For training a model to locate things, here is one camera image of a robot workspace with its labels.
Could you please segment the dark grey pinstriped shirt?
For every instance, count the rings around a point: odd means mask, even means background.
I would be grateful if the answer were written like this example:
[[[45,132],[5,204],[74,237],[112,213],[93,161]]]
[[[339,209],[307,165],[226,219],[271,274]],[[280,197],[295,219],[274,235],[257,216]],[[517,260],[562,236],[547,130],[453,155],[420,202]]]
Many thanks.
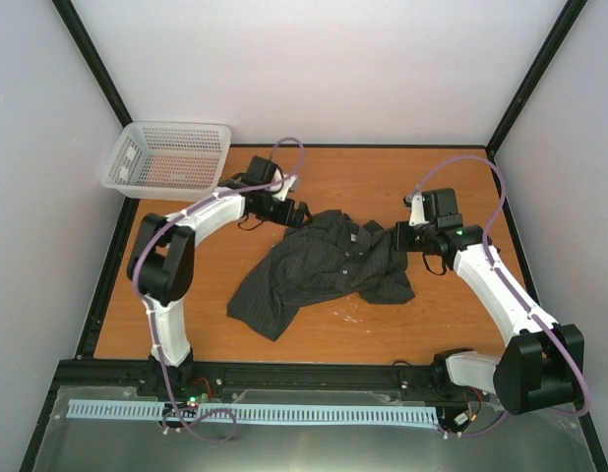
[[[226,314],[276,341],[303,307],[353,293],[372,305],[410,302],[415,294],[407,269],[390,228],[326,210],[284,232],[241,281]]]

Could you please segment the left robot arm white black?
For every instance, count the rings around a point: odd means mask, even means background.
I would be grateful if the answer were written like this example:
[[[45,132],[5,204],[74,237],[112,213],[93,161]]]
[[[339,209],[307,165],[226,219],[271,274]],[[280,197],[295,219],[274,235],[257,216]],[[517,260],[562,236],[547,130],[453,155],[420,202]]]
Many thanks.
[[[298,184],[296,171],[285,173],[273,160],[255,156],[245,172],[223,181],[199,202],[143,218],[127,274],[146,309],[158,381],[170,394],[183,395],[194,383],[184,297],[193,282],[196,249],[220,228],[249,215],[301,226],[308,207],[288,196]]]

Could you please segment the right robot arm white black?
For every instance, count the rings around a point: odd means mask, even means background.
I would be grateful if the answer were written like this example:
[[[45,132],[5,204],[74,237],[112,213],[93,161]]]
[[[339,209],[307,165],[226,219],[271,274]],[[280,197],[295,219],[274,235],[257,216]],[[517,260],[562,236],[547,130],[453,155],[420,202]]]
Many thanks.
[[[444,385],[473,387],[497,396],[513,415],[571,403],[579,415],[591,406],[583,378],[584,339],[559,324],[510,273],[479,225],[466,225],[451,188],[415,192],[403,200],[409,218],[395,226],[395,248],[440,258],[440,273],[455,273],[472,290],[505,344],[499,357],[460,348],[435,356]]]

